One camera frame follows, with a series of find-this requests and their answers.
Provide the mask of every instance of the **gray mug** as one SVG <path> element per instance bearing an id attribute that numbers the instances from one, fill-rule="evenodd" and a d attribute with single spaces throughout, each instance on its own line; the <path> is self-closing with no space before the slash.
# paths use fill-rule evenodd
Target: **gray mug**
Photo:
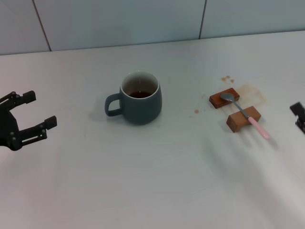
<path id="1" fill-rule="evenodd" d="M 120 108 L 109 111 L 109 105 L 120 101 Z M 120 92 L 108 96 L 105 113 L 108 116 L 123 115 L 126 120 L 143 125 L 154 120 L 162 108 L 161 88 L 153 74 L 145 71 L 129 73 L 123 80 Z"/>

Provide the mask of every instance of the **white table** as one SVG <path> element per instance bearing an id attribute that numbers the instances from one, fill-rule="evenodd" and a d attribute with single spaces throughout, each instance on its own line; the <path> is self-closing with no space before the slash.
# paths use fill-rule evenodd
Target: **white table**
<path id="1" fill-rule="evenodd" d="M 12 111 L 20 128 L 58 119 L 47 140 L 1 147 L 0 227 L 304 228 L 305 136 L 289 109 L 305 103 L 304 41 L 289 32 L 0 57 L 1 95 L 36 92 Z M 138 69 L 160 80 L 161 115 L 145 126 L 106 117 L 105 98 Z M 273 141 L 251 126 L 232 133 L 232 104 L 211 107 L 230 87 Z"/>

